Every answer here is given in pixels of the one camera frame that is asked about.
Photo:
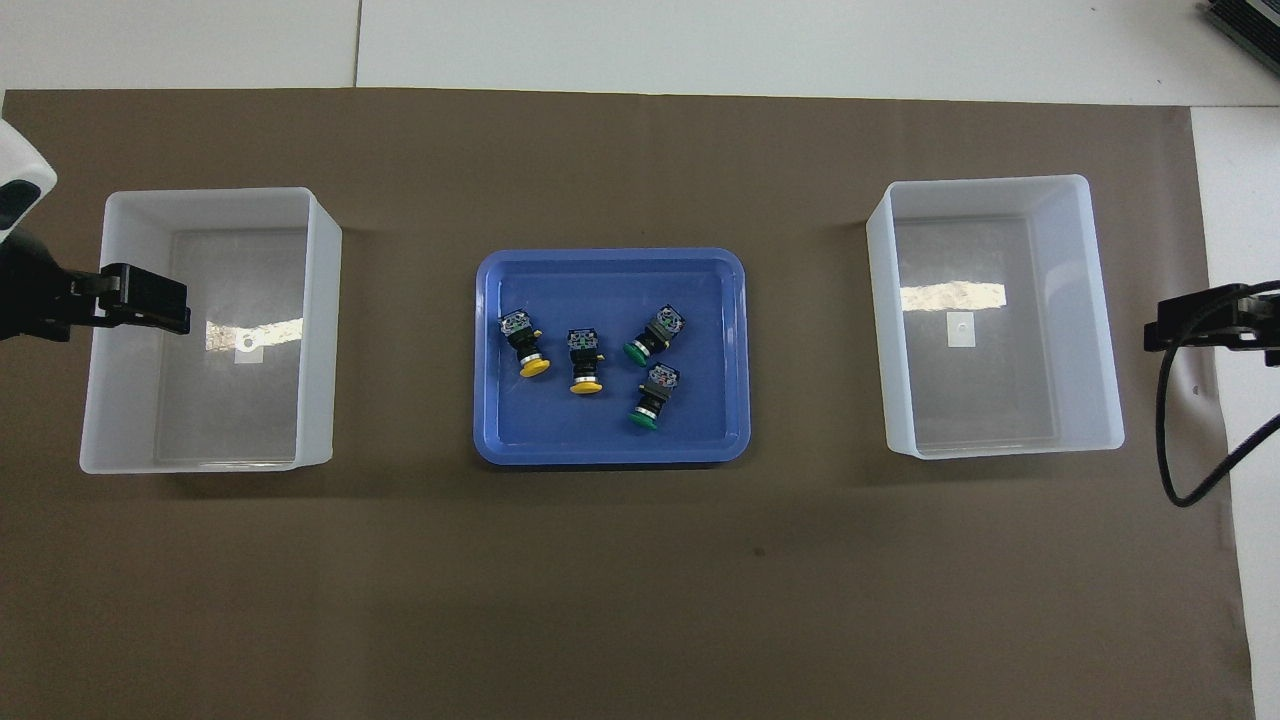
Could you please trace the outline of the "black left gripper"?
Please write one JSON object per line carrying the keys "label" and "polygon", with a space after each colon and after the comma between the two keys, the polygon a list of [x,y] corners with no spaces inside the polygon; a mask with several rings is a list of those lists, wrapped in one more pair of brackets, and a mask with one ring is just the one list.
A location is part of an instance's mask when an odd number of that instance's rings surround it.
{"label": "black left gripper", "polygon": [[65,343],[73,325],[189,333],[186,284],[125,263],[102,266],[102,277],[106,311],[99,315],[90,291],[96,272],[68,270],[33,234],[13,231],[1,247],[1,340],[26,334]]}

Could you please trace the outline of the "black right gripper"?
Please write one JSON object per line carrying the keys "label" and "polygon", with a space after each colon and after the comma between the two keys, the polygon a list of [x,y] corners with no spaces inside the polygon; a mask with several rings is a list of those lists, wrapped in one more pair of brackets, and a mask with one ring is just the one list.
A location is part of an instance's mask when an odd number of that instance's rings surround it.
{"label": "black right gripper", "polygon": [[[1204,314],[1181,347],[1261,351],[1266,366],[1279,365],[1279,283],[1221,284],[1158,302],[1158,320],[1146,324],[1146,352],[1165,352],[1184,325]],[[1225,301],[1248,290],[1244,300]]]}

